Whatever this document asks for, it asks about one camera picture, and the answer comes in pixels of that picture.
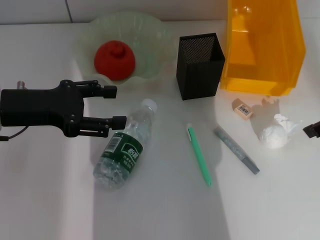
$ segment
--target orange bin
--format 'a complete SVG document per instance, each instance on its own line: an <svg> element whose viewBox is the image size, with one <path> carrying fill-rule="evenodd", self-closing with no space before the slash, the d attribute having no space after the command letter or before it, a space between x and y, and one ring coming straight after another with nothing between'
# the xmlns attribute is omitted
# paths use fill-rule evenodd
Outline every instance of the orange bin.
<svg viewBox="0 0 320 240"><path fill-rule="evenodd" d="M296 0L228 0L226 47L221 89L288 95L306 54Z"/></svg>

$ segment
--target black object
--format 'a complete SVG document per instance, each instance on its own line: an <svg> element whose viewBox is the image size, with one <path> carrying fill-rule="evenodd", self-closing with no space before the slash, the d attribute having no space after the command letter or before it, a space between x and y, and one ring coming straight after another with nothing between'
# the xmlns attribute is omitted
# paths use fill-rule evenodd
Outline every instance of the black object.
<svg viewBox="0 0 320 240"><path fill-rule="evenodd" d="M320 121L306 126L303 131L308 135L309 138L320 137Z"/></svg>
<svg viewBox="0 0 320 240"><path fill-rule="evenodd" d="M182 100L215 96L225 60L217 34L180 37L176 79Z"/></svg>
<svg viewBox="0 0 320 240"><path fill-rule="evenodd" d="M69 138L78 135L107 138L109 128L125 128L127 117L84 117L83 98L114 99L116 95L116 86L101 87L97 80L62 80L58 87L50 90L4 89L0 99L0 122L3 127L55 126ZM10 138L1 136L0 141Z"/></svg>

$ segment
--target white table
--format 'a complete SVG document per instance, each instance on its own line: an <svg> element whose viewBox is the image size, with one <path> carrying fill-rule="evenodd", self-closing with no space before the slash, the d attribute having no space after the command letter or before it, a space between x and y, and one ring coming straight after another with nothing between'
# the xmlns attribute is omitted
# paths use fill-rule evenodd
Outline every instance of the white table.
<svg viewBox="0 0 320 240"><path fill-rule="evenodd" d="M179 36L217 32L223 42L224 21L168 25ZM50 89L63 79L81 81L72 45L84 26L0 26L1 87L13 89L23 80L29 89ZM303 19L302 26L307 55L296 89L279 98L279 109L304 127L320 121L320 20ZM149 148L116 192L97 186L92 176L109 139L66 138L45 126L0 143L1 239L318 240L320 139L299 131L283 149L268 150L231 109L235 98L252 106L263 96L219 90L216 97L182 101L174 67L170 73L158 90L152 84L119 89L116 99L85 102L87 116L102 118L126 115L144 98L158 103ZM187 138L188 122L208 162L211 189ZM256 162L258 175L214 137L217 124ZM19 129L5 127L1 135Z"/></svg>

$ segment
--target red ball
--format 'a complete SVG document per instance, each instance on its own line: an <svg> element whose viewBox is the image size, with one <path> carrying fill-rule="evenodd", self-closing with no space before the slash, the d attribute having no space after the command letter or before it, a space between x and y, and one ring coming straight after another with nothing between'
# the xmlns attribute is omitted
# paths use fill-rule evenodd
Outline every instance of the red ball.
<svg viewBox="0 0 320 240"><path fill-rule="evenodd" d="M135 70L134 52L122 41L108 41L101 45L94 57L95 70L112 81L129 77Z"/></svg>

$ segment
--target green glass bowl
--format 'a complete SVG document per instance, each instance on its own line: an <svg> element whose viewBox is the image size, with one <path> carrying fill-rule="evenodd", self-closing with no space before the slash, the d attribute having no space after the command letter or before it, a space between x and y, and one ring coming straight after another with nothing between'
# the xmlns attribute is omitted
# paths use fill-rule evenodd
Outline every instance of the green glass bowl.
<svg viewBox="0 0 320 240"><path fill-rule="evenodd" d="M129 45L135 57L133 74L121 81L111 81L98 74L94 58L98 48L111 40ZM151 81L176 60L179 41L159 19L141 12L123 11L102 15L90 22L74 45L74 56L84 79L103 79L110 85Z"/></svg>

